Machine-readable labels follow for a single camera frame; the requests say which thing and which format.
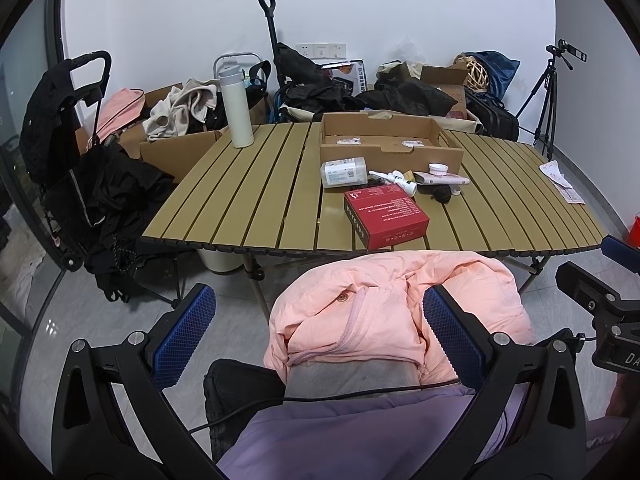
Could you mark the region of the wall power outlets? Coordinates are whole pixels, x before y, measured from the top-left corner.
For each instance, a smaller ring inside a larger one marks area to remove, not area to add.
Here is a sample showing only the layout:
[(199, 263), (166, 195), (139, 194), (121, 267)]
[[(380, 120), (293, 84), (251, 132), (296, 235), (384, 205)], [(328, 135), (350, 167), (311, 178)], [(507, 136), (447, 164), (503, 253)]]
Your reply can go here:
[(305, 42), (296, 44), (295, 50), (312, 60), (346, 60), (347, 46), (340, 42)]

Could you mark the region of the blue bag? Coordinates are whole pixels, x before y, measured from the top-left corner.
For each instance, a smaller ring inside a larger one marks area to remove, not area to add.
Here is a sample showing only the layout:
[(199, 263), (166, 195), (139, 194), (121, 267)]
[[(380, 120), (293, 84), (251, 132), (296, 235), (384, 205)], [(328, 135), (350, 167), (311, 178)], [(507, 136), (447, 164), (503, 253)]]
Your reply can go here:
[(488, 75), (488, 93), (502, 101), (521, 66), (521, 61), (493, 50), (464, 52), (464, 55), (474, 58), (484, 67)]

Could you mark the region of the woven rattan ball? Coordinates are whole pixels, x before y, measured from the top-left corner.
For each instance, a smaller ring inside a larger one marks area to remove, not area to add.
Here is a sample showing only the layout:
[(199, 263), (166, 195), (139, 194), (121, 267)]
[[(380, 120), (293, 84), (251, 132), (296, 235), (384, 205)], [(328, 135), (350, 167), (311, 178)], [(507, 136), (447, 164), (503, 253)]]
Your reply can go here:
[(486, 68), (474, 56), (463, 58), (466, 72), (465, 85), (474, 92), (487, 92), (489, 87), (489, 76)]

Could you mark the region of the pink white booklet pouch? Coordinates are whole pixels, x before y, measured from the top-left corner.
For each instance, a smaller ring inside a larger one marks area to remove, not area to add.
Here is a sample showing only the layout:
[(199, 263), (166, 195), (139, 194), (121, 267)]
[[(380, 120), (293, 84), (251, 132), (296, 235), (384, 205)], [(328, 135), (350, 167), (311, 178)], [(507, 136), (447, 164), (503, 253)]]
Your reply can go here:
[(418, 185), (434, 186), (434, 185), (449, 185), (449, 186), (463, 186), (471, 183), (471, 180), (467, 177), (461, 177), (457, 174), (443, 174), (442, 176), (435, 176), (428, 172), (415, 171), (414, 178)]

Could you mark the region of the black clothes pile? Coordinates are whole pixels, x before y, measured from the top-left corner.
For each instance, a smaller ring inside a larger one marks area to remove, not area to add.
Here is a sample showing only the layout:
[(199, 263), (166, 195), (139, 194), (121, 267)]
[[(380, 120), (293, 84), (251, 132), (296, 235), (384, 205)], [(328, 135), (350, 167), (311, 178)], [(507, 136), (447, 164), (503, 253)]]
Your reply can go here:
[(274, 96), (282, 120), (318, 122), (328, 113), (364, 110), (445, 117), (458, 102), (445, 91), (411, 76), (406, 63), (381, 65), (373, 88), (355, 92), (346, 81), (282, 42), (274, 62), (284, 77), (284, 85)]

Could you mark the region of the cardboard box right rear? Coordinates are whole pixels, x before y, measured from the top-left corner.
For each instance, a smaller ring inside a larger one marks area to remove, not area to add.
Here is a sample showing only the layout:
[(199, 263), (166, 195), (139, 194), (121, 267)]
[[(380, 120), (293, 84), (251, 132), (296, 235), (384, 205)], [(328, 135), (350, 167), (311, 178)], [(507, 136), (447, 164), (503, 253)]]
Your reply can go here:
[(445, 129), (467, 133), (483, 130), (480, 120), (466, 104), (468, 71), (463, 62), (449, 66), (424, 63), (387, 62), (378, 66), (376, 82), (390, 84), (422, 115), (432, 116)]

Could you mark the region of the black folding cart left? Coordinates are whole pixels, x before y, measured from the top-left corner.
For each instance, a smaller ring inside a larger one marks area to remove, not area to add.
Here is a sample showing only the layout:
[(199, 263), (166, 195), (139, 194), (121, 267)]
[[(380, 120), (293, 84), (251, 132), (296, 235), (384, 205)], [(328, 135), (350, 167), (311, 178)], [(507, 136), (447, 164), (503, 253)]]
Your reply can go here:
[(49, 68), (27, 103), (20, 151), (64, 268), (87, 270), (108, 301), (127, 302), (160, 296), (138, 280), (163, 255), (142, 234), (175, 183), (115, 140), (94, 134), (79, 148), (75, 106), (101, 104), (111, 65), (108, 52), (94, 51)]

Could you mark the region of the white paper sheet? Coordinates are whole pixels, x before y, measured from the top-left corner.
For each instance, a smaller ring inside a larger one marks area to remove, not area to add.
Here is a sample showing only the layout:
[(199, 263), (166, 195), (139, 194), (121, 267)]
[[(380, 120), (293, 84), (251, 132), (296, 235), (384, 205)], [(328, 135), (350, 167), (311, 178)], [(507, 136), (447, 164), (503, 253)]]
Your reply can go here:
[(539, 166), (539, 170), (552, 182), (564, 200), (570, 205), (585, 205), (582, 196), (574, 189), (562, 174), (558, 162), (552, 160)]

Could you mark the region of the small white round jar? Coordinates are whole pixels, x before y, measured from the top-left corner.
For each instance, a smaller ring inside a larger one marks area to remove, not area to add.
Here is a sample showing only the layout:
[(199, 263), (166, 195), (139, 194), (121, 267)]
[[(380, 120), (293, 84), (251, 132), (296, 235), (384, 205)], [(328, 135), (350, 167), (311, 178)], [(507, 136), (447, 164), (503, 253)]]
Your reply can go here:
[(431, 162), (428, 165), (428, 172), (432, 176), (442, 177), (448, 174), (448, 166), (445, 164), (440, 164), (439, 162)]

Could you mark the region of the lavender trousers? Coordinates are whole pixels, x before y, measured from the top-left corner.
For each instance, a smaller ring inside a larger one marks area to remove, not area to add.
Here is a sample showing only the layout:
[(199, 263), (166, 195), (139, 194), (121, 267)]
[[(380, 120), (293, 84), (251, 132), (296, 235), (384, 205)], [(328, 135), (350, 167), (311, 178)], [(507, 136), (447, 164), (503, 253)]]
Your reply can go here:
[(409, 479), (474, 398), (460, 384), (370, 398), (215, 408), (210, 447), (230, 479)]

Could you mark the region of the red rectangular box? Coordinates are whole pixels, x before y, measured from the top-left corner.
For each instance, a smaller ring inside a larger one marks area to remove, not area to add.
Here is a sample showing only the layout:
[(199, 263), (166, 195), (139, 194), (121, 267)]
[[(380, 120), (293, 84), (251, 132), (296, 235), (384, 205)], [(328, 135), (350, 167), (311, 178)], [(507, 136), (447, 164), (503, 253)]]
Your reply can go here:
[(416, 240), (430, 218), (398, 185), (384, 184), (344, 193), (344, 211), (367, 250)]

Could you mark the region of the white thermos bottle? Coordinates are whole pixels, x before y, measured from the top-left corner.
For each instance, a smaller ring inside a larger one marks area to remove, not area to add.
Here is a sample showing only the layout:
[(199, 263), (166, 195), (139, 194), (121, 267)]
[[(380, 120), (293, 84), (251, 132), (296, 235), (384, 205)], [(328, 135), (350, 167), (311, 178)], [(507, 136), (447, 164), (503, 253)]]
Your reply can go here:
[(232, 144), (235, 148), (247, 148), (254, 143), (254, 133), (242, 70), (238, 64), (226, 64), (221, 66), (218, 76)]

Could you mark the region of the small black object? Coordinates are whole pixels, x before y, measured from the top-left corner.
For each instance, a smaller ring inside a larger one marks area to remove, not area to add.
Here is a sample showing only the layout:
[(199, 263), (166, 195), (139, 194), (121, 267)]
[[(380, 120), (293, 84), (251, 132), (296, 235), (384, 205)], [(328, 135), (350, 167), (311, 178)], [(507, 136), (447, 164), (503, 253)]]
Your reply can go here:
[(431, 196), (437, 203), (446, 205), (450, 202), (452, 192), (449, 185), (436, 185), (432, 189)]

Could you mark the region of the cardboard box with clothes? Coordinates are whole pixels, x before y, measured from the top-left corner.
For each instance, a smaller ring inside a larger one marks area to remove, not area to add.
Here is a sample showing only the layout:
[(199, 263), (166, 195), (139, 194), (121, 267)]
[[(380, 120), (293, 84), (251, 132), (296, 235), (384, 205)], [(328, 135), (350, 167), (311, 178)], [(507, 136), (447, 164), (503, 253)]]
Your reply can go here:
[(206, 152), (224, 135), (227, 126), (206, 130), (198, 126), (192, 133), (184, 136), (173, 136), (160, 140), (148, 141), (142, 127), (142, 110), (160, 102), (169, 88), (161, 88), (149, 93), (141, 89), (122, 89), (116, 92), (107, 102), (107, 115), (116, 115), (116, 104), (132, 107), (132, 112), (125, 112), (126, 118), (134, 118), (133, 122), (122, 130), (115, 131), (118, 143), (133, 159), (141, 159), (160, 170), (175, 177), (180, 182)]

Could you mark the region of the white spray bottle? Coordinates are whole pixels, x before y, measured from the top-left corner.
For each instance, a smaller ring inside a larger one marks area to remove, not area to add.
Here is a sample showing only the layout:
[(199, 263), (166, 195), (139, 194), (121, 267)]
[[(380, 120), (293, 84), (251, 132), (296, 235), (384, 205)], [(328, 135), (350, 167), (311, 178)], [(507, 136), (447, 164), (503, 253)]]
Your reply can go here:
[(385, 184), (397, 184), (409, 197), (416, 195), (418, 185), (414, 181), (409, 181), (399, 170), (394, 170), (390, 174), (370, 170), (368, 175), (371, 179), (384, 182)]

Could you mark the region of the cream garment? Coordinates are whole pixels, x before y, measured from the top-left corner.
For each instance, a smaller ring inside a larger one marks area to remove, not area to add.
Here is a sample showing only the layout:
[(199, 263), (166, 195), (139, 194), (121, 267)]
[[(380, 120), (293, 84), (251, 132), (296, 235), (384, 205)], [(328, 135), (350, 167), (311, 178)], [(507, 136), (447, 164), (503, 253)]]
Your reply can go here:
[(217, 106), (218, 84), (214, 80), (188, 79), (181, 88), (172, 86), (142, 122), (146, 140), (176, 138), (188, 133), (191, 120), (206, 123), (208, 112)]

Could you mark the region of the black backpack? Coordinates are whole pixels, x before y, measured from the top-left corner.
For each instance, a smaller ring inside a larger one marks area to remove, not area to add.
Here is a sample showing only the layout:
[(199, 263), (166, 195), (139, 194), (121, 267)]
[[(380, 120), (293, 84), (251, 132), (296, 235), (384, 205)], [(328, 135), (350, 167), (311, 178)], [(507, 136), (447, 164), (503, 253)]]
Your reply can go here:
[(475, 92), (465, 88), (466, 109), (482, 124), (484, 136), (516, 141), (518, 140), (518, 118), (508, 112), (486, 92)]

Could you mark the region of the olive slatted folding table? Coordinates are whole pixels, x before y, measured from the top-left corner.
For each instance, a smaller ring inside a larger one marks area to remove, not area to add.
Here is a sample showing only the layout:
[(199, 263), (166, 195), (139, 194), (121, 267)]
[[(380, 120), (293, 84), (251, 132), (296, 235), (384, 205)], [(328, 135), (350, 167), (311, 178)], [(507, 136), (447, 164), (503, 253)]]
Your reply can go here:
[[(340, 191), (322, 188), (317, 124), (260, 126), (248, 148), (223, 136), (163, 204), (143, 237), (187, 248), (274, 256), (362, 254)], [(471, 182), (446, 205), (425, 194), (424, 237), (402, 250), (470, 250), (489, 257), (551, 257), (597, 248), (605, 230), (584, 205), (567, 203), (529, 145), (446, 131), (463, 150)]]

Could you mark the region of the pink puffer jacket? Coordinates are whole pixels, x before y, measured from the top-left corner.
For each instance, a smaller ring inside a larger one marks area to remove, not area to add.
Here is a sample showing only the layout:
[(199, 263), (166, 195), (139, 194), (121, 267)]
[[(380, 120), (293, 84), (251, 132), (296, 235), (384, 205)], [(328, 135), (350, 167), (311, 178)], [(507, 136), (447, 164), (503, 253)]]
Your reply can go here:
[(413, 365), (422, 385), (456, 377), (423, 314), (442, 285), (491, 333), (518, 344), (535, 333), (510, 270), (476, 252), (380, 252), (317, 266), (274, 302), (265, 367), (281, 380), (309, 362), (389, 360)]

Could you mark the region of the pink bag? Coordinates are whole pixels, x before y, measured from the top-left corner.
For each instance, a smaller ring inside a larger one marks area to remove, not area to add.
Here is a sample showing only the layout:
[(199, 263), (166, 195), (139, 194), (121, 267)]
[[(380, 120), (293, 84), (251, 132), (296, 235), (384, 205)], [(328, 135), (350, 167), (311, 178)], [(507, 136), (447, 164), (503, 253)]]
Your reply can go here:
[(111, 134), (125, 129), (136, 122), (145, 106), (145, 93), (142, 89), (123, 88), (117, 91), (98, 113), (98, 121), (89, 138), (89, 146), (99, 144)]

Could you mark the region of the open cardboard tray box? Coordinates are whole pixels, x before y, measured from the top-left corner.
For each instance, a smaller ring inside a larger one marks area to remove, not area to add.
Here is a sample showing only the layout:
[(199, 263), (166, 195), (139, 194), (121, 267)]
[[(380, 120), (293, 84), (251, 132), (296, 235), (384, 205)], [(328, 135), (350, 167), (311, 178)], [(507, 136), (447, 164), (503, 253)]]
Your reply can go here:
[(386, 112), (330, 113), (320, 122), (320, 160), (361, 157), (370, 170), (427, 172), (442, 164), (456, 174), (464, 149), (434, 118)]

